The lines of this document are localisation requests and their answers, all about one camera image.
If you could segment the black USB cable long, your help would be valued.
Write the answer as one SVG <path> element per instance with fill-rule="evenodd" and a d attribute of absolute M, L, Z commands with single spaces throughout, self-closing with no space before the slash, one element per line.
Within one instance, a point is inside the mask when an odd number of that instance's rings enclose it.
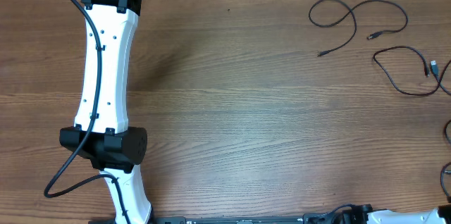
<path fill-rule="evenodd" d="M 325 2 L 325 1 L 332 1 L 332 2 L 338 3 L 338 4 L 340 4 L 341 6 L 345 7 L 345 8 L 347 9 L 346 14 L 345 14 L 343 17 L 341 17 L 340 19 L 338 19 L 338 20 L 336 20 L 335 22 L 333 22 L 333 23 L 329 23 L 329 24 L 320 24 L 320 23 L 316 22 L 316 21 L 312 18 L 312 16 L 311 16 L 312 11 L 313 11 L 319 4 L 322 4 L 322 3 Z M 346 17 L 349 16 L 349 15 L 351 16 L 352 22 L 353 22 L 353 25 L 354 25 L 353 33 L 352 33 L 352 35 L 350 36 L 350 38 L 349 38 L 346 42 L 344 42 L 343 44 L 341 44 L 340 46 L 337 46 L 337 47 L 335 47 L 335 48 L 328 49 L 328 50 L 325 50 L 325 51 L 319 51 L 319 52 L 317 53 L 317 56 L 318 56 L 318 57 L 322 57 L 322 56 L 325 56 L 325 55 L 327 55 L 327 54 L 329 54 L 329 53 L 332 53 L 332 52 L 334 52 L 334 51 L 337 51 L 338 49 L 341 49 L 341 48 L 343 48 L 344 46 L 346 46 L 348 43 L 350 43 L 350 42 L 354 39 L 354 37 L 355 37 L 355 35 L 356 35 L 356 33 L 357 33 L 357 27 L 358 27 L 358 24 L 357 24 L 357 18 L 356 18 L 356 16 L 355 16 L 354 11 L 355 11 L 356 8 L 358 8 L 358 7 L 360 7 L 360 6 L 363 6 L 364 4 L 370 4 L 370 3 L 389 4 L 389 5 L 391 5 L 391 6 L 394 6 L 394 7 L 397 8 L 397 9 L 399 9 L 399 10 L 402 12 L 403 16 L 404 16 L 404 25 L 403 25 L 401 28 L 396 29 L 396 30 L 380 30 L 380 31 L 374 32 L 374 33 L 370 34 L 370 35 L 367 37 L 368 40 L 375 39 L 375 38 L 380 37 L 381 35 L 384 35 L 384 34 L 394 34 L 394 33 L 401 32 L 401 31 L 403 31 L 403 30 L 408 26 L 408 23 L 409 23 L 409 16 L 407 15 L 407 12 L 406 12 L 406 11 L 403 9 L 403 7 L 401 7 L 399 4 L 397 4 L 397 3 L 395 3 L 395 2 L 392 2 L 392 1 L 387 1 L 387 0 L 365 0 L 365 1 L 362 1 L 362 2 L 358 3 L 357 5 L 355 5 L 355 6 L 353 6 L 353 7 L 351 8 L 348 4 L 346 4 L 346 3 L 345 3 L 344 1 L 342 1 L 342 0 L 318 0 L 318 1 L 316 1 L 316 2 L 311 6 L 311 8 L 309 9 L 309 12 L 308 12 L 308 18 L 309 18 L 309 21 L 310 21 L 313 25 L 315 25 L 315 26 L 317 26 L 317 27 L 321 27 L 321 28 L 335 27 L 336 25 L 340 24 L 344 19 L 346 19 Z"/>

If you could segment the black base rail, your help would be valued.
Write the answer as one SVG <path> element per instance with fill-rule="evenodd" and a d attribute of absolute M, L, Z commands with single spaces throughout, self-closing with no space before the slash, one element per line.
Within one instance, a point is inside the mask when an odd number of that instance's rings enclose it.
<path fill-rule="evenodd" d="M 288 217 L 257 217 L 257 218 L 185 218 L 152 216 L 148 224 L 350 224 L 349 214 L 335 214 L 329 217 L 313 218 L 314 214 Z"/>

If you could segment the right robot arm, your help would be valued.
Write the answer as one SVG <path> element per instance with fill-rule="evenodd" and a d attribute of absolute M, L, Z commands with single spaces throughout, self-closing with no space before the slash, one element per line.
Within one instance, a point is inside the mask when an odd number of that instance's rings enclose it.
<path fill-rule="evenodd" d="M 450 224 L 450 205 L 430 211 L 400 213 L 388 209 L 373 209 L 372 205 L 352 206 L 333 219 L 343 224 Z"/>

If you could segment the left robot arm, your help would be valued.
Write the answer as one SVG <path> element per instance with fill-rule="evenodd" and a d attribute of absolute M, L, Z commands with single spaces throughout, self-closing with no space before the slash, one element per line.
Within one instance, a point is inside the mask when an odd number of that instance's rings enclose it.
<path fill-rule="evenodd" d="M 147 131 L 131 127 L 127 112 L 130 49 L 142 0 L 71 0 L 85 17 L 86 60 L 82 95 L 74 123 L 61 129 L 59 141 L 72 152 L 44 190 L 49 190 L 69 164 L 80 156 L 99 172 L 68 189 L 103 179 L 116 215 L 111 223 L 151 223 L 141 163 L 147 150 Z"/>

